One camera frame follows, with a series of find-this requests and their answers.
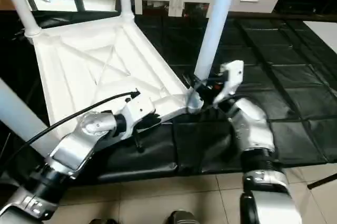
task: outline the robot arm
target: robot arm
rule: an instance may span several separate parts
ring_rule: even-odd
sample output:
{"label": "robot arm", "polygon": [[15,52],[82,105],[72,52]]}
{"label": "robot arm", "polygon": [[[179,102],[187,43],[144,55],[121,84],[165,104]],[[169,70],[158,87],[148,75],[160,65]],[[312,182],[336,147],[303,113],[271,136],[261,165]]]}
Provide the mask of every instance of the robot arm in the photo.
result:
{"label": "robot arm", "polygon": [[[227,72],[227,80],[212,100],[213,106],[229,100],[242,82],[242,61],[231,62],[223,69]],[[212,96],[208,93],[204,97],[202,93],[200,91],[205,100]],[[85,114],[75,130],[66,135],[46,158],[45,165],[31,175],[27,184],[18,188],[0,211],[0,224],[21,224],[23,220],[33,224],[50,219],[70,183],[91,159],[97,143],[107,134],[113,136],[109,140],[111,144],[128,138],[134,126],[153,112],[150,99],[139,95],[116,115],[109,112]],[[227,115],[236,133],[244,173],[241,223],[301,224],[286,176],[277,161],[273,134],[264,111],[248,99],[240,98],[232,103]]]}
{"label": "robot arm", "polygon": [[91,159],[98,142],[110,134],[109,144],[132,136],[134,126],[155,108],[142,95],[131,99],[116,115],[111,112],[88,112],[75,130],[66,135],[49,154],[42,167],[19,187],[0,210],[0,223],[40,223],[49,220],[71,182]]}
{"label": "robot arm", "polygon": [[241,223],[302,223],[289,194],[287,178],[276,159],[273,134],[264,111],[241,98],[228,116],[241,152],[244,190],[240,199]]}

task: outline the black cable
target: black cable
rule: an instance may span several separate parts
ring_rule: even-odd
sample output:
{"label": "black cable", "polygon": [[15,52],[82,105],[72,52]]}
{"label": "black cable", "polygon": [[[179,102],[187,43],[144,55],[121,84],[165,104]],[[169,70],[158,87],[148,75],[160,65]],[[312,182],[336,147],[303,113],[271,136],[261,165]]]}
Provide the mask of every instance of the black cable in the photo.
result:
{"label": "black cable", "polygon": [[9,134],[7,135],[7,138],[5,140],[4,146],[2,147],[2,150],[1,150],[1,153],[0,153],[0,160],[2,158],[2,155],[3,155],[4,151],[5,151],[5,148],[7,146],[8,140],[11,137],[11,134],[12,134],[12,132],[9,132]]}
{"label": "black cable", "polygon": [[8,159],[7,161],[4,163],[2,169],[0,170],[0,174],[2,174],[2,172],[5,171],[5,169],[7,168],[7,166],[11,163],[11,161],[13,159],[16,158],[16,156],[20,153],[21,150],[23,150],[24,148],[27,148],[28,146],[30,146],[31,144],[33,144],[34,142],[36,142],[39,138],[41,138],[42,136],[44,136],[45,134],[49,133],[50,131],[52,131],[53,129],[55,129],[56,127],[60,126],[61,124],[85,113],[85,112],[88,112],[90,111],[91,109],[95,108],[95,107],[98,107],[100,106],[101,104],[103,103],[106,103],[110,100],[113,100],[113,99],[117,99],[117,98],[120,98],[120,97],[123,97],[123,96],[127,96],[127,95],[131,95],[132,97],[135,97],[137,96],[138,94],[140,94],[138,91],[131,91],[131,92],[128,92],[128,93],[123,93],[123,94],[117,94],[117,95],[114,95],[110,98],[106,98],[106,99],[103,99],[89,107],[86,107],[72,115],[69,115],[65,118],[63,118],[62,120],[59,120],[58,122],[52,124],[50,127],[46,128],[45,130],[41,131],[40,133],[38,133],[37,135],[33,136],[30,140],[28,140],[27,142],[25,142],[24,145],[22,145],[16,152],[14,152]]}

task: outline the tiled floor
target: tiled floor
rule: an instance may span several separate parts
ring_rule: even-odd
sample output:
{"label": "tiled floor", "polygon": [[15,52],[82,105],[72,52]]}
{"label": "tiled floor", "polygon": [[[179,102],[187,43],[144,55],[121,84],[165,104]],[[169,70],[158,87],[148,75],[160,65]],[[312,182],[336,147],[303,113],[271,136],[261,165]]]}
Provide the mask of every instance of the tiled floor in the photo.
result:
{"label": "tiled floor", "polygon": [[[337,164],[285,171],[303,223],[335,223],[337,182],[311,192],[306,185],[337,172]],[[201,223],[239,224],[241,177],[206,175],[75,188],[63,198],[48,224],[87,224],[94,218],[114,218],[123,224],[162,224],[177,209],[193,212]]]}

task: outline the black mat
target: black mat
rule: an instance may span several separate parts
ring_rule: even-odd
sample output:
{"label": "black mat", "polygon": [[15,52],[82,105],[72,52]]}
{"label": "black mat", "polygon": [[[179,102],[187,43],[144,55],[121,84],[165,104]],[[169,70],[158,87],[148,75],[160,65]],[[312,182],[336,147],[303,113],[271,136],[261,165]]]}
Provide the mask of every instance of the black mat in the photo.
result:
{"label": "black mat", "polygon": [[[137,16],[136,23],[178,77],[193,72],[205,19]],[[15,49],[3,49],[10,55],[3,78],[24,98],[38,75],[34,53],[28,43],[6,39],[2,42]],[[29,62],[14,66],[23,51]],[[234,59],[245,62],[239,93],[266,109],[281,162],[289,167],[335,162],[337,55],[302,22],[229,19],[213,67]],[[41,90],[38,83],[28,104],[46,120]],[[178,116],[140,134],[143,152],[130,139],[95,155],[79,183],[239,171],[231,130],[220,110]]]}

